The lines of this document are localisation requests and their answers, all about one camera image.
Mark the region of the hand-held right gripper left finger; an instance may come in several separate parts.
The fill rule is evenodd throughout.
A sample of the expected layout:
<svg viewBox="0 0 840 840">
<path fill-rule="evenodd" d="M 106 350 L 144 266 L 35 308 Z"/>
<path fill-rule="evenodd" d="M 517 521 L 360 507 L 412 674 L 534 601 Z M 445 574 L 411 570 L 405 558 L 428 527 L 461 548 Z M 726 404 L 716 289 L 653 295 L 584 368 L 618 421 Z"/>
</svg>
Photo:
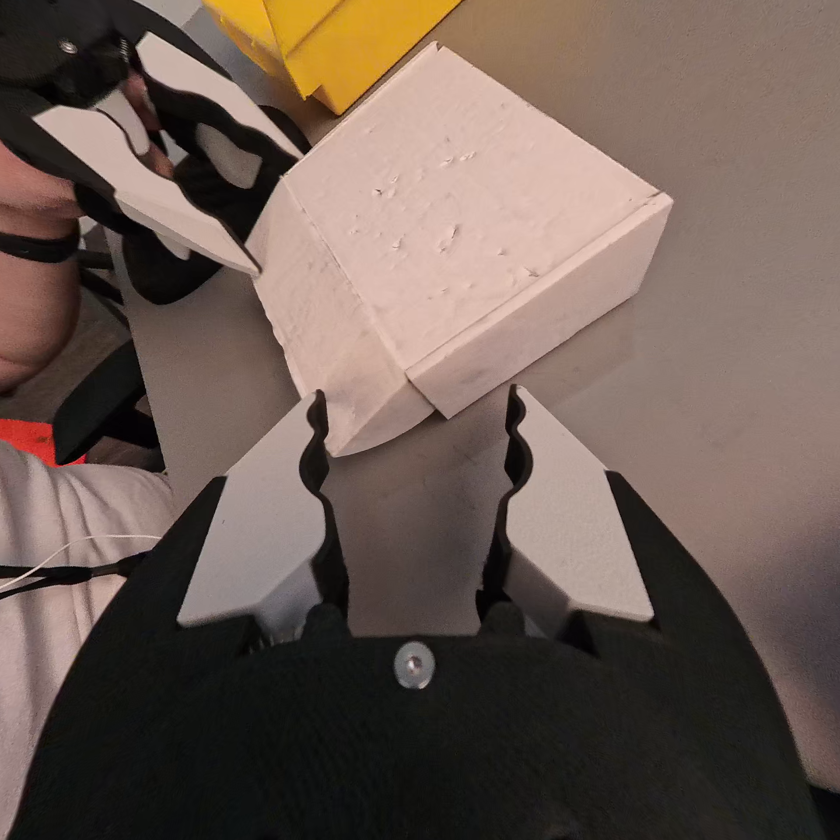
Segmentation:
<svg viewBox="0 0 840 840">
<path fill-rule="evenodd" d="M 251 617 L 266 636 L 295 636 L 310 610 L 347 619 L 350 580 L 332 505 L 326 397 L 303 397 L 224 476 L 177 617 L 180 627 Z"/>
</svg>

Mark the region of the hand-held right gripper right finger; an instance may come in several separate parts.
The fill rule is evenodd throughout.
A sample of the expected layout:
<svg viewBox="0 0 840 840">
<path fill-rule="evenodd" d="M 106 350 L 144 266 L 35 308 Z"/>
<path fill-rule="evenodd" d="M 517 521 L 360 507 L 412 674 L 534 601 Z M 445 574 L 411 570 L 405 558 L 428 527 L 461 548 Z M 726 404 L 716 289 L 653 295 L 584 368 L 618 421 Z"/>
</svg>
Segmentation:
<svg viewBox="0 0 840 840">
<path fill-rule="evenodd" d="M 544 637 L 586 612 L 655 617 L 607 469 L 526 388 L 511 385 L 499 502 L 482 571 L 480 616 L 511 602 Z"/>
</svg>

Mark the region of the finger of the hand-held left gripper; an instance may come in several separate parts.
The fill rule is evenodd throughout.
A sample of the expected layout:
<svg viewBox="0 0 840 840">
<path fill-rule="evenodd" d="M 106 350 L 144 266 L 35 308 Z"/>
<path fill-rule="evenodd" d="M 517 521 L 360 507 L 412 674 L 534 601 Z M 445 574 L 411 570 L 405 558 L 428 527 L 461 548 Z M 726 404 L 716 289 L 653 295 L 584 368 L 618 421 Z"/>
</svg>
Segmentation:
<svg viewBox="0 0 840 840">
<path fill-rule="evenodd" d="M 113 189 L 123 214 L 217 263 L 255 277 L 259 266 L 216 217 L 204 213 L 173 180 L 152 172 L 134 152 L 129 135 L 98 110 L 56 106 L 35 122 Z"/>
<path fill-rule="evenodd" d="M 303 157 L 293 139 L 224 74 L 151 32 L 136 51 L 163 130 L 227 183 L 249 190 L 264 164 L 283 174 Z"/>
</svg>

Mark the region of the yellow plastic bin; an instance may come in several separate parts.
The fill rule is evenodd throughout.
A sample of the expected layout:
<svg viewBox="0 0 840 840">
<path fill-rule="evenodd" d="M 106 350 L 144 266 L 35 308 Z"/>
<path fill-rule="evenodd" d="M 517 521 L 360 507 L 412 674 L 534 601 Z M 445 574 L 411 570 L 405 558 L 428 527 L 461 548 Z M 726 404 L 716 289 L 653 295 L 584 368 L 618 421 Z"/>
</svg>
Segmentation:
<svg viewBox="0 0 840 840">
<path fill-rule="evenodd" d="M 203 1 L 269 77 L 339 117 L 459 1 Z"/>
</svg>

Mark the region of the white cardboard box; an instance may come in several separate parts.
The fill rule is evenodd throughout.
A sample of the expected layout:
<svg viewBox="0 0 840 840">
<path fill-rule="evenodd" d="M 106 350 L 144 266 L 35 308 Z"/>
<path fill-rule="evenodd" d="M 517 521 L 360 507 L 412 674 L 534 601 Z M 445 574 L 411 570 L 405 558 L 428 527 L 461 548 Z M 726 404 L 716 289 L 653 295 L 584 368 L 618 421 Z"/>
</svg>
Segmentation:
<svg viewBox="0 0 840 840">
<path fill-rule="evenodd" d="M 672 206 L 433 43 L 280 178 L 247 245 L 341 457 L 453 417 L 635 295 Z"/>
</svg>

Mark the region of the person's left hand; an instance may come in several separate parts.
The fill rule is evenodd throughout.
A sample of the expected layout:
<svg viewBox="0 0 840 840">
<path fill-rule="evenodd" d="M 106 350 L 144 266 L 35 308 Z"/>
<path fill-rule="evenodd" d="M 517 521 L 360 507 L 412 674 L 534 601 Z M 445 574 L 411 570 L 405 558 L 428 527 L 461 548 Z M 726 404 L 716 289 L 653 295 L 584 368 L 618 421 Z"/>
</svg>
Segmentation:
<svg viewBox="0 0 840 840">
<path fill-rule="evenodd" d="M 151 140 L 161 125 L 142 76 L 131 70 L 121 90 L 150 139 L 140 160 L 158 175 L 172 179 L 172 161 Z M 69 234 L 81 210 L 71 182 L 32 167 L 1 142 L 1 217 L 3 233 L 57 239 Z"/>
</svg>

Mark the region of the black wristband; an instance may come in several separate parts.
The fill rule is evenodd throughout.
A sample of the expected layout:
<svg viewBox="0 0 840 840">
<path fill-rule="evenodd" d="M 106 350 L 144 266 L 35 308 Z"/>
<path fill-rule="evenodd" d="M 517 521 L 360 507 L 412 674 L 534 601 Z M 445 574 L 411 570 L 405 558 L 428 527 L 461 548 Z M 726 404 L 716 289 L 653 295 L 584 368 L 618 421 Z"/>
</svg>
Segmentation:
<svg viewBox="0 0 840 840">
<path fill-rule="evenodd" d="M 80 239 L 78 225 L 60 238 L 35 238 L 2 232 L 1 252 L 43 265 L 59 265 L 76 256 Z"/>
</svg>

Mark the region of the person's white clothing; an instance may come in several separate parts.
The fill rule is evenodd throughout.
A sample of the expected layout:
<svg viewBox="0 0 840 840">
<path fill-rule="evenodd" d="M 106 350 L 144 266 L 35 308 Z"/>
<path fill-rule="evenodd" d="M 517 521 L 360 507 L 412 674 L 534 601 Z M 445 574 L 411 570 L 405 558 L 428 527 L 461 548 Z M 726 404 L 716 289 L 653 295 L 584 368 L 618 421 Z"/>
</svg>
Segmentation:
<svg viewBox="0 0 840 840">
<path fill-rule="evenodd" d="M 99 566 L 149 550 L 178 515 L 164 476 L 127 466 L 1 472 L 2 565 Z M 91 629 L 124 582 L 106 576 L 1 604 L 1 832 L 13 824 L 49 710 Z"/>
</svg>

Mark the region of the orange fabric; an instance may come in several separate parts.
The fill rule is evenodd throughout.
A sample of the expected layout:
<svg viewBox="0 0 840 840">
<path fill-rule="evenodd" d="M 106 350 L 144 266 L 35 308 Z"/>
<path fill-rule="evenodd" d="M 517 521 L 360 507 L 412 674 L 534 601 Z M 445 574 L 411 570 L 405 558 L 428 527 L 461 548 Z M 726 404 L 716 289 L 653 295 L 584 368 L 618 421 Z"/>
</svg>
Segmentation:
<svg viewBox="0 0 840 840">
<path fill-rule="evenodd" d="M 1 419 L 3 474 L 14 471 L 18 461 L 26 467 L 38 464 L 48 469 L 63 469 L 57 460 L 54 428 L 50 423 Z"/>
</svg>

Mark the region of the black chair frame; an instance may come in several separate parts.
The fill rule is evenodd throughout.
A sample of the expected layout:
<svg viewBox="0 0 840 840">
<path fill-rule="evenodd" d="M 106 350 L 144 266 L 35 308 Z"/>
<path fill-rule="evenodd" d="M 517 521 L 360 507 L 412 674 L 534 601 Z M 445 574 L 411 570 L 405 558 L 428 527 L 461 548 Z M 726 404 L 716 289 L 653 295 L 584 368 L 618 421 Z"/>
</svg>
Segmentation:
<svg viewBox="0 0 840 840">
<path fill-rule="evenodd" d="M 150 414 L 138 408 L 147 388 L 134 342 L 123 342 L 58 407 L 52 422 L 58 466 L 78 462 L 104 438 L 150 452 L 160 440 Z"/>
</svg>

